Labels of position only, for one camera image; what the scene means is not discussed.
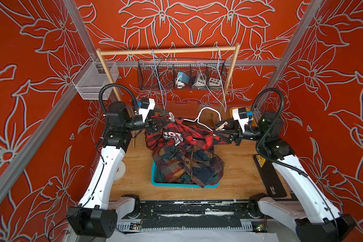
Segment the beige clothespin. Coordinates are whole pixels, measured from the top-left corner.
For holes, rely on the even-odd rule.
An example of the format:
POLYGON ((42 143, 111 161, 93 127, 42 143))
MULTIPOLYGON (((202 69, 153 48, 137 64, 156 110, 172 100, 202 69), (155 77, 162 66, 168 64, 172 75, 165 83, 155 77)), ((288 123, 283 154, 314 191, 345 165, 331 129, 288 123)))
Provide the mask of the beige clothespin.
POLYGON ((224 130, 225 126, 228 124, 228 122, 223 122, 218 128, 216 128, 216 131, 222 131, 224 130))

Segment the red black plaid shirt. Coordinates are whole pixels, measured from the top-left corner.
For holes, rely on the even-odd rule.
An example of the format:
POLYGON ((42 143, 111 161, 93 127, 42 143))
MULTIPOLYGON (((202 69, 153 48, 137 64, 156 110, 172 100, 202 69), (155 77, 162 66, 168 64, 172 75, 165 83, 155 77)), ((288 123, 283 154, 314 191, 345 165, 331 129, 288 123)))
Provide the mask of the red black plaid shirt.
POLYGON ((227 145, 222 137, 214 135, 207 128, 198 128, 194 125, 183 124, 183 118, 175 118, 171 121, 169 117, 154 115, 155 131, 146 130, 146 146, 150 150, 163 146, 194 145, 198 148, 208 150, 215 145, 227 145))

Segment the white wire hanger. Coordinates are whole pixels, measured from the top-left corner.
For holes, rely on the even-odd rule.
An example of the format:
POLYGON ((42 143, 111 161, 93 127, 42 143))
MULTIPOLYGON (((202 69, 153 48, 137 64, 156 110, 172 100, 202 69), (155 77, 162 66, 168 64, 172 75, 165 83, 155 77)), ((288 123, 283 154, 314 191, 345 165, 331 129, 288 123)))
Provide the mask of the white wire hanger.
POLYGON ((154 49, 152 49, 151 51, 152 51, 151 55, 152 55, 153 63, 143 65, 143 70, 144 71, 147 68, 150 68, 150 70, 151 70, 151 73, 149 74, 147 80, 144 82, 143 87, 147 86, 148 82, 151 82, 151 85, 155 86, 155 84, 153 84, 153 83, 156 82, 156 85, 158 86, 158 89, 159 89, 160 94, 161 94, 162 106, 163 106, 163 109, 165 110, 166 102, 167 102, 167 92, 166 92, 165 87, 163 86, 163 84, 162 84, 162 82, 160 80, 160 74, 159 74, 159 71, 158 71, 158 65, 160 64, 160 62, 162 60, 162 57, 155 58, 156 55, 154 53, 154 49))
MULTIPOLYGON (((219 64, 220 64, 220 60, 221 60, 221 56, 222 55, 221 55, 221 49, 220 49, 220 47, 217 45, 216 48, 217 48, 217 52, 218 52, 218 55, 219 55, 219 57, 217 59, 217 64, 216 64, 216 72, 217 72, 218 77, 219 77, 219 83, 220 83, 220 86, 221 86, 222 99, 223 99, 222 101, 220 101, 220 105, 222 106, 222 108, 226 112, 227 111, 227 102, 226 102, 226 99, 225 99, 225 91, 224 91, 223 79, 222 79, 222 70, 221 71, 219 70, 219 64)), ((201 73, 200 66, 211 67, 208 64, 204 64, 204 63, 202 63, 202 62, 200 62, 198 60, 196 61, 196 64, 199 66, 200 73, 201 73)), ((211 89, 208 88, 207 81, 205 82, 205 86, 206 86, 207 90, 209 90, 209 92, 211 93, 211 95, 213 95, 214 98, 219 102, 219 99, 214 94, 212 94, 211 89)))
POLYGON ((190 122, 204 127, 210 131, 216 129, 216 123, 221 121, 221 113, 214 108, 204 107, 202 108, 198 115, 192 119, 184 119, 184 122, 190 122))

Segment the dark plaid shirt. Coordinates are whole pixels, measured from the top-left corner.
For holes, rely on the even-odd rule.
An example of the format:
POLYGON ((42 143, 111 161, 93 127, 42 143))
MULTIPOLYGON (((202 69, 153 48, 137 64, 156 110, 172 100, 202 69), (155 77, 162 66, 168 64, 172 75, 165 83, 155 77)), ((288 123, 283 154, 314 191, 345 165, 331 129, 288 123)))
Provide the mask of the dark plaid shirt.
POLYGON ((189 184, 202 188, 219 183, 224 174, 224 161, 213 146, 208 149, 193 145, 168 145, 152 153, 157 173, 155 181, 165 184, 189 184))

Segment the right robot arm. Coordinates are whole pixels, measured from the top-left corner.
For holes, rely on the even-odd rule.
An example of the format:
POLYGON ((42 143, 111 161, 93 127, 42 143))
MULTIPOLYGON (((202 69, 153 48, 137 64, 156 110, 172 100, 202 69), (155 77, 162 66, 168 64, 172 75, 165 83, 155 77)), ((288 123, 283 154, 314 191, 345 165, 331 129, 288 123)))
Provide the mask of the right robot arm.
POLYGON ((259 100, 267 92, 277 93, 278 111, 264 112, 254 127, 252 119, 257 103, 253 102, 250 111, 238 108, 233 110, 232 118, 217 122, 214 134, 237 146, 243 140, 254 141, 258 155, 270 162, 281 174, 295 194, 302 211, 275 201, 267 194, 259 193, 249 198, 249 216, 254 219, 271 217, 296 233, 302 242, 343 241, 355 228, 355 220, 351 215, 341 213, 321 192, 291 146, 280 138, 283 127, 281 113, 285 98, 279 89, 267 88, 259 93, 256 99, 259 100))

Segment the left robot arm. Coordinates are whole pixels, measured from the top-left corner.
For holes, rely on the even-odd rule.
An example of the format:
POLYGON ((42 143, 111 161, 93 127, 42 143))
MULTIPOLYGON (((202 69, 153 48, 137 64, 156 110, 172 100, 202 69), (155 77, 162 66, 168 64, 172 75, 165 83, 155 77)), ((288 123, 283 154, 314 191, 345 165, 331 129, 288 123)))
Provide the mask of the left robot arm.
POLYGON ((167 125, 167 121, 155 118, 168 115, 167 111, 155 108, 155 101, 142 98, 137 101, 131 90, 121 84, 106 84, 100 89, 98 101, 105 116, 102 136, 95 145, 99 153, 99 162, 91 182, 79 204, 67 210, 66 221, 78 236, 110 238, 117 228, 117 223, 127 215, 137 217, 141 214, 138 195, 124 195, 115 207, 110 207, 110 194, 115 175, 125 157, 133 139, 133 131, 146 131, 149 134, 158 132, 167 125), (126 104, 116 101, 105 106, 103 94, 106 90, 118 87, 126 90, 131 96, 133 115, 130 115, 126 104))

